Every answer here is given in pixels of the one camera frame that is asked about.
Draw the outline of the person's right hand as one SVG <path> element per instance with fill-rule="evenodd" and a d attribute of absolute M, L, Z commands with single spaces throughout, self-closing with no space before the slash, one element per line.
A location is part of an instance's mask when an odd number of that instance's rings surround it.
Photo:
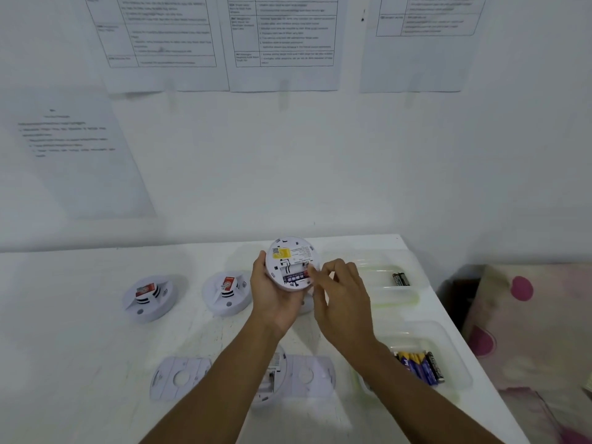
<path fill-rule="evenodd" d="M 325 294 L 315 294 L 314 316 L 323 336 L 354 368 L 363 366 L 378 347 L 371 300 L 353 262 L 323 264 L 328 273 Z"/>

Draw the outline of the person's left hand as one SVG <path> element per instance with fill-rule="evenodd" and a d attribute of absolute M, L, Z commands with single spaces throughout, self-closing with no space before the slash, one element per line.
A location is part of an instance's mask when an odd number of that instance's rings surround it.
<path fill-rule="evenodd" d="M 307 290 L 287 292 L 278 288 L 268 277 L 265 284 L 253 284 L 253 269 L 250 277 L 253 309 L 251 317 L 278 343 L 291 328 L 299 315 Z"/>

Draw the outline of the white smoke detector yellow label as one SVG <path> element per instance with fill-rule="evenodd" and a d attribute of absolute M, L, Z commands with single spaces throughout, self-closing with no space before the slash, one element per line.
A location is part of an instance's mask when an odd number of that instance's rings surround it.
<path fill-rule="evenodd" d="M 270 245 L 266 253 L 266 273 L 270 280 L 281 290 L 298 292 L 309 290 L 311 279 L 298 281 L 296 284 L 284 283 L 286 274 L 297 273 L 313 266 L 321 269 L 320 255 L 315 246 L 299 237 L 282 237 Z"/>

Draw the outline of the person's right forearm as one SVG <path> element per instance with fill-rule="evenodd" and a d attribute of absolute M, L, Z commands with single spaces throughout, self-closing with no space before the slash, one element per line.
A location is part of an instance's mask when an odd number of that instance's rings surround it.
<path fill-rule="evenodd" d="M 366 380 L 411 444 L 503 444 L 414 376 L 377 339 L 338 340 L 333 345 Z"/>

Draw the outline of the person's left forearm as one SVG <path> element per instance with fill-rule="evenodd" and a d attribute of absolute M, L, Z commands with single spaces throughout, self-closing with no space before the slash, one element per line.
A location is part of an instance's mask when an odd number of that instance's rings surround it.
<path fill-rule="evenodd" d="M 251 313 L 209 372 L 139 444 L 235 444 L 279 341 L 297 313 Z"/>

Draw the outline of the white smoke detector red sticker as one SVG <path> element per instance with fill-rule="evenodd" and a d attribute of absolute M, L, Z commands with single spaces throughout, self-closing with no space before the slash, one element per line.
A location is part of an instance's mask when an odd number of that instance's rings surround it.
<path fill-rule="evenodd" d="M 204 282 L 203 301 L 213 316 L 233 316 L 252 303 L 249 275 L 244 271 L 224 271 Z"/>
<path fill-rule="evenodd" d="M 137 323 L 149 323 L 168 313 L 176 303 L 178 291 L 169 276 L 149 276 L 137 281 L 124 293 L 122 309 Z"/>

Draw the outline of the small clear plastic tray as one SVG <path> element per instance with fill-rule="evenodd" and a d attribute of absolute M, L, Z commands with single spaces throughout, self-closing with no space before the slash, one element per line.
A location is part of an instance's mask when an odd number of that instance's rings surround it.
<path fill-rule="evenodd" d="M 419 292 L 410 273 L 393 263 L 375 261 L 355 261 L 359 275 L 375 308 L 406 306 L 419 302 Z M 409 279 L 410 286 L 396 286 L 393 274 L 404 272 Z"/>

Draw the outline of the white round mounting plate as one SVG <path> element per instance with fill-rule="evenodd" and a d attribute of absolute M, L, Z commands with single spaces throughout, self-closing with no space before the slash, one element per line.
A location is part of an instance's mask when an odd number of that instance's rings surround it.
<path fill-rule="evenodd" d="M 150 400 L 182 399 L 203 379 L 211 365 L 210 358 L 164 358 L 153 373 L 149 386 Z"/>
<path fill-rule="evenodd" d="M 328 356 L 287 355 L 287 398 L 330 398 L 336 387 L 336 371 Z"/>

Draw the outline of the large clear plastic tray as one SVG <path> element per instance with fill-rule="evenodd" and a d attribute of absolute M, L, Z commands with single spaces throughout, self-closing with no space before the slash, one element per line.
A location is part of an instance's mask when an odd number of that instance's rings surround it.
<path fill-rule="evenodd" d="M 472 376 L 444 327 L 436 321 L 407 321 L 387 326 L 375 324 L 377 339 L 391 353 L 433 353 L 446 382 L 432 387 L 454 404 L 461 394 L 472 387 Z"/>

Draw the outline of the printed text paper sheet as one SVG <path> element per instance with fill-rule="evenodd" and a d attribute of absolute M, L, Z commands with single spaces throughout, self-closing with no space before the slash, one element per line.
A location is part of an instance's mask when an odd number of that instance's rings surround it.
<path fill-rule="evenodd" d="M 0 126 L 30 156 L 36 175 L 68 217 L 156 215 L 102 89 L 0 88 Z"/>

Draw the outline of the printed table paper sheet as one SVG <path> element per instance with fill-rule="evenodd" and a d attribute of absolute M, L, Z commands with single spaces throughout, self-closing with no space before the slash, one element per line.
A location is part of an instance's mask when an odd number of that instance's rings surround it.
<path fill-rule="evenodd" d="M 337 91 L 347 0 L 217 0 L 234 93 Z"/>
<path fill-rule="evenodd" d="M 361 93 L 457 93 L 491 0 L 369 0 Z"/>
<path fill-rule="evenodd" d="M 107 92 L 229 91 L 217 0 L 76 0 Z"/>

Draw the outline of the pink spotted cream bedding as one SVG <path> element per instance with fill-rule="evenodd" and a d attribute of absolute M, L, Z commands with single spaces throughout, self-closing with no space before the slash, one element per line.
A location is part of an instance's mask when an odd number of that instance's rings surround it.
<path fill-rule="evenodd" d="M 462 335 L 531 444 L 592 444 L 592 263 L 486 266 Z"/>

